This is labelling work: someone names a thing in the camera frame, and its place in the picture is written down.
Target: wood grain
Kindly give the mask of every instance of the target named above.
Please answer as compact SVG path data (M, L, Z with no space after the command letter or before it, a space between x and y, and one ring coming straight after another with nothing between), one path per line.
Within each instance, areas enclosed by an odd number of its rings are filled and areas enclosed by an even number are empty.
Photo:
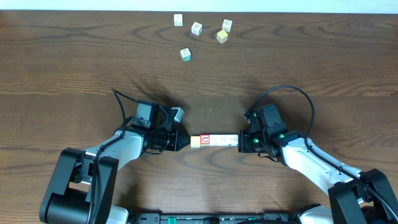
M356 14L3 11L0 13L0 223L37 223L60 152L109 138L121 122L110 87L185 109L190 134L236 133L267 88L303 88L311 138L398 193L398 16ZM231 19L228 41L215 39ZM200 36L190 33L203 24ZM193 59L182 62L189 47ZM275 102L290 129L309 106ZM132 114L136 105L126 102ZM294 170L236 148L142 156L118 174L114 203L163 212L263 212L328 198Z

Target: black cable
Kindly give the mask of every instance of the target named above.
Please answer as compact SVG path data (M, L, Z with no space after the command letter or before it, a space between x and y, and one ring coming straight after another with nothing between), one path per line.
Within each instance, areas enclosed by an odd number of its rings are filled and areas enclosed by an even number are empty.
M131 100L131 101L134 101L134 102L136 102L136 103L139 103L138 100L136 100L136 99L134 99L134 98L131 98L130 96L127 96L127 95L125 95L125 94L123 94L123 93L121 93L121 92L115 90L114 88L112 88L112 91L113 91L113 93L116 92L117 94L119 94L119 95L121 95L121 96L123 96L123 97L125 97L125 98L127 98L127 99L129 99L129 100Z
M96 189L96 176L97 176L98 160L100 159L100 154L108 146L112 145L113 143L119 141L120 139L122 139L124 137L124 134L126 133L126 124L132 119L132 117L128 117L126 119L126 113L124 112L124 107L123 107L122 101L120 100L118 95L121 95L121 96L123 96L123 97L125 97L125 98L127 98L129 100L132 100L132 101L138 103L137 100L135 100L135 99L133 99L133 98L131 98L129 96L126 96L125 94L115 90L114 88L112 88L112 92L115 95L116 99L118 99L120 110L122 111L122 116L123 116L122 127L123 127L123 130L122 130L122 133L118 137L116 137L116 138L108 141L107 143L103 144L102 146L100 146L99 149L98 149L98 152L95 154L94 163L93 163L93 176L92 176L92 179L91 179L90 206L89 206L89 209L88 209L88 216L87 216L87 219L86 219L86 224L90 224L91 218L93 216L93 210L94 210L94 206L95 206L94 199L95 199L95 189Z
M163 152L148 152L148 151L144 151L144 153L148 154L148 155L162 155Z
M239 222L237 224L297 224L297 222L289 222L289 221L277 221L277 220L246 220L243 222Z
M262 129L262 131L261 131L261 136L262 136L262 137L261 137L261 138L262 138L261 144L262 144L262 145L266 145L266 144L267 144L266 129L267 129L267 128L264 127L264 128ZM267 150L261 150L261 151L258 152L258 156L259 156L260 158L267 158L267 159L269 159L269 160L272 161L272 162L278 162L278 161L276 161L275 159L269 157L268 155L266 155L266 156L261 156L261 154L263 154L263 153L268 153L268 151L267 151Z
M324 157L322 157L321 155L319 155L317 152L315 152L315 150L312 148L312 146L310 146L310 145L308 144L308 135L310 134L311 127L312 127L312 124L313 124L313 120L314 120L314 117L315 117L315 109L314 109L314 106L313 106L313 103L312 103L311 98L310 98L303 90L301 90L300 88L298 88L298 87L296 87L296 86L292 86L292 85L280 85L280 86L275 86L275 87L273 87L273 88L270 88L269 90L265 91L265 92L257 99L256 102L254 102L254 104L250 107L250 109L248 110L248 112L245 113L245 117L246 117L246 118L249 118L249 117L252 115L254 108L257 106L257 104L261 101L261 99L262 99L265 95L267 95L268 93L270 93L270 92L272 92L272 91L274 91L274 90L280 89L280 88L292 88L292 89L294 89L294 90L297 90L297 91L301 92L301 93L306 97L306 99L308 100L308 102L310 103L310 106L311 106L311 119L310 119L310 125L308 126L308 131L305 133L305 137L304 137L304 144L305 144L305 146L307 147L307 149L308 149L310 152L312 152L314 155L316 155L319 159L321 159L323 162L326 162L327 164L329 164L330 166L332 166L332 167L335 168L336 170L342 172L343 174L347 175L348 177L351 177L353 180L355 180L357 183L359 183L362 187L364 187L366 190L368 190L368 192L369 192L371 195L373 195L374 197L376 197L381 203L383 203L383 204L387 207L387 209L392 213L392 215L394 216L396 222L398 223L398 216L397 216L396 212L393 211L393 209L391 208L391 206L389 205L389 203L387 203L387 200L386 200L381 194L379 194L379 192L374 191L374 190L373 190L372 188L370 188L370 186L368 186L363 180L357 178L355 175L353 175L353 174L351 174L350 172L344 170L344 168L343 168L342 166L338 166L338 165L332 163L331 161L329 161L328 159L325 159Z

